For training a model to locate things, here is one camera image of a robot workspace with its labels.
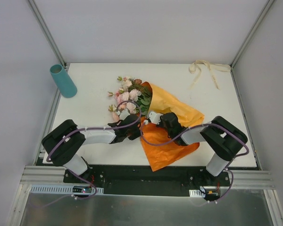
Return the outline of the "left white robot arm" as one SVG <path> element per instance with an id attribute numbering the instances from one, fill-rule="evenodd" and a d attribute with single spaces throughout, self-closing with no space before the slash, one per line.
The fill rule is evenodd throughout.
<path id="1" fill-rule="evenodd" d="M 73 120 L 65 120 L 42 139 L 47 153 L 45 161 L 65 167 L 79 183 L 91 182 L 92 170 L 77 154 L 78 150 L 83 145 L 117 144 L 126 138 L 135 140 L 140 136 L 140 124 L 141 118 L 135 114 L 103 127 L 79 128 Z"/>

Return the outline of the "orange wrapping paper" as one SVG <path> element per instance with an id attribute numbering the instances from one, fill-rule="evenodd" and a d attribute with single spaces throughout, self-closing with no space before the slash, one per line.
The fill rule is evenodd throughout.
<path id="1" fill-rule="evenodd" d="M 199 148 L 199 143 L 185 145 L 180 138 L 174 141 L 171 139 L 187 127 L 202 124 L 205 115 L 154 84 L 143 82 L 141 85 L 152 94 L 150 112 L 177 117 L 177 122 L 174 123 L 149 123 L 142 128 L 141 145 L 152 171 L 157 171 Z"/>

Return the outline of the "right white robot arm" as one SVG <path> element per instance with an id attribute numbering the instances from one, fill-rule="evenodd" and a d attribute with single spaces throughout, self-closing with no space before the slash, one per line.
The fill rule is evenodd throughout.
<path id="1" fill-rule="evenodd" d="M 156 113 L 150 120 L 163 128 L 172 142 L 178 146 L 206 142 L 212 148 L 214 155 L 205 169 L 194 179 L 201 186 L 216 186 L 222 171 L 236 157 L 250 152 L 246 146 L 247 136 L 222 116 L 215 117 L 209 123 L 192 127 L 181 125 L 175 113 Z"/>

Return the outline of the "pink artificial flower bouquet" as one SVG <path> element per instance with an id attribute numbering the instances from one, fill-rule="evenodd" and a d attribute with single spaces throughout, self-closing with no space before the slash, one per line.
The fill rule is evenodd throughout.
<path id="1" fill-rule="evenodd" d="M 117 80 L 121 86 L 116 92 L 109 92 L 117 104 L 110 105 L 108 111 L 112 113 L 114 121 L 121 119 L 121 113 L 147 115 L 152 100 L 152 91 L 143 84 L 141 79 L 119 76 Z"/>

